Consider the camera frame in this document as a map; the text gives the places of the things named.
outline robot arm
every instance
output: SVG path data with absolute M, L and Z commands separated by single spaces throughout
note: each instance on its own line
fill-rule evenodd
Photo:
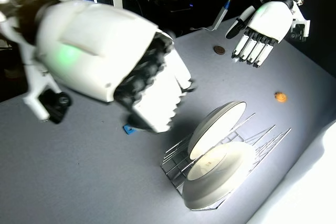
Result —
M 226 34 L 226 38 L 233 38 L 246 26 L 232 58 L 260 67 L 288 31 L 291 39 L 305 41 L 309 36 L 310 21 L 305 20 L 299 9 L 302 4 L 303 0 L 271 0 L 259 8 L 247 8 Z
M 89 97 L 121 103 L 131 112 L 132 126 L 151 132 L 170 128 L 192 81 L 174 41 L 157 25 L 83 0 L 15 0 L 0 10 L 18 1 L 10 15 L 4 12 L 0 31 L 19 44 L 29 84 L 24 101 L 40 120 L 61 121 L 69 105 L 55 78 Z M 54 107 L 45 102 L 48 88 L 56 94 Z

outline wire dish rack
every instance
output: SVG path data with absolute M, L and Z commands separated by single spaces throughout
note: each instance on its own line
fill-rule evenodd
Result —
M 244 139 L 241 135 L 237 133 L 237 129 L 244 125 L 248 120 L 250 120 L 256 113 L 250 115 L 248 118 L 243 120 L 241 123 L 237 124 L 234 128 L 232 128 L 231 132 L 227 137 L 221 140 L 217 145 L 225 144 L 231 141 L 240 141 L 251 144 L 256 147 L 256 159 L 253 163 L 251 170 L 248 175 L 260 164 L 260 162 L 271 153 L 272 150 L 287 136 L 287 134 L 292 130 L 289 128 L 285 132 L 280 133 L 276 137 L 272 138 L 269 141 L 266 141 L 265 137 L 276 127 L 273 125 L 270 128 L 267 128 L 256 135 Z M 189 170 L 192 166 L 201 158 L 197 158 L 195 160 L 190 160 L 187 148 L 189 144 L 189 140 L 193 133 L 190 133 L 188 136 L 183 138 L 173 147 L 171 147 L 168 151 L 164 153 L 164 157 L 162 160 L 161 168 L 173 184 L 178 193 L 182 196 L 183 184 L 187 177 Z M 218 209 L 222 203 L 229 198 L 233 194 L 234 190 L 232 190 L 229 194 L 224 196 L 222 199 L 217 201 L 216 203 L 207 206 L 202 209 L 191 209 L 192 211 L 207 211 L 207 210 L 215 210 Z

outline small blue block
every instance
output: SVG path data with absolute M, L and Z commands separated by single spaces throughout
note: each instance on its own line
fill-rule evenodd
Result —
M 129 124 L 125 124 L 123 126 L 123 129 L 127 133 L 127 135 L 131 135 L 132 133 L 137 131 L 136 129 L 132 128 Z

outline dish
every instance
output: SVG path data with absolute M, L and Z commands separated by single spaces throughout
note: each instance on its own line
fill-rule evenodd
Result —
M 244 142 L 216 146 L 191 168 L 183 185 L 186 207 L 202 209 L 216 203 L 246 178 L 255 160 L 255 149 Z
M 190 139 L 189 158 L 191 160 L 199 158 L 224 139 L 243 115 L 245 108 L 245 102 L 234 101 L 211 112 L 198 125 Z

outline white plate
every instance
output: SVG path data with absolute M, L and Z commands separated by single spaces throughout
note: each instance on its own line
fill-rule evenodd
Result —
M 230 102 L 211 112 L 198 125 L 190 139 L 189 158 L 199 158 L 224 139 L 241 118 L 245 108 L 245 102 Z
M 244 142 L 214 147 L 191 168 L 182 196 L 190 209 L 202 209 L 222 199 L 246 178 L 255 161 L 255 149 Z

